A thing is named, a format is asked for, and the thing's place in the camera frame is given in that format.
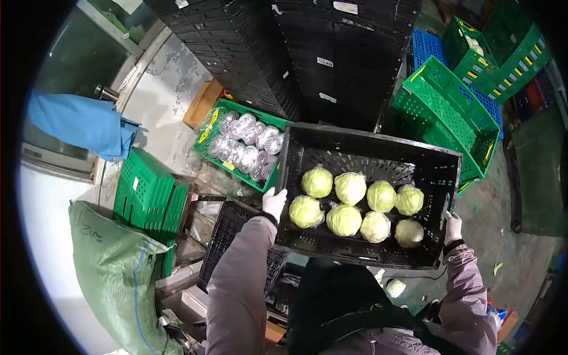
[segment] white glove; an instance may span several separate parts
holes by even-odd
[[[444,211],[444,218],[446,221],[446,236],[444,238],[444,245],[448,246],[452,241],[462,239],[461,237],[461,218],[457,213],[450,214]]]
[[[282,209],[286,203],[286,195],[288,190],[282,189],[278,195],[274,196],[275,189],[273,187],[269,188],[266,194],[262,196],[262,210],[269,213],[276,218],[276,223],[280,223],[280,215],[282,214]]]

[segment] stacked black crates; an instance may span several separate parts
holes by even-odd
[[[372,131],[422,0],[271,0],[310,121]]]
[[[302,95],[268,0],[144,0],[243,105],[292,121]]]

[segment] cabbage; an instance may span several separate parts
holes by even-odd
[[[290,203],[288,216],[298,227],[310,228],[323,222],[324,212],[320,209],[318,200],[300,195]]]
[[[365,176],[357,173],[344,173],[335,177],[335,193],[343,203],[355,206],[365,196],[367,184]]]
[[[361,214],[353,206],[337,204],[327,213],[327,226],[341,237],[354,236],[361,226]]]
[[[329,195],[333,187],[333,176],[319,166],[308,170],[302,176],[302,188],[306,194],[314,198],[322,198]]]
[[[424,238],[424,228],[412,218],[398,222],[394,237],[403,248],[416,248]]]
[[[406,284],[399,279],[393,279],[387,284],[386,291],[392,298],[397,298],[402,294],[404,289],[406,288]]]
[[[384,180],[373,182],[367,190],[367,203],[373,211],[389,212],[394,207],[395,200],[395,190]]]
[[[403,185],[398,189],[394,206],[400,214],[412,216],[422,209],[424,194],[411,185]]]
[[[361,235],[371,243],[380,243],[390,234],[390,220],[384,213],[371,211],[361,224]]]

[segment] blue plastic crate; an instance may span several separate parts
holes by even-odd
[[[414,32],[412,33],[412,51],[412,54],[414,55],[414,69],[419,68],[422,64],[424,64],[430,56],[436,57],[439,61],[444,63],[444,65],[447,64],[444,51],[442,50],[442,40],[428,32],[414,29]],[[491,117],[493,117],[497,126],[499,126],[498,141],[503,139],[503,123],[501,122],[501,111],[499,110],[499,105],[489,100],[486,96],[483,96],[472,87],[468,86],[468,88],[474,93],[475,97],[477,97]]]

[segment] green woven sack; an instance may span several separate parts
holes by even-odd
[[[93,211],[69,207],[79,286],[98,321],[130,355],[182,355],[159,325],[151,279],[156,254],[169,248]]]

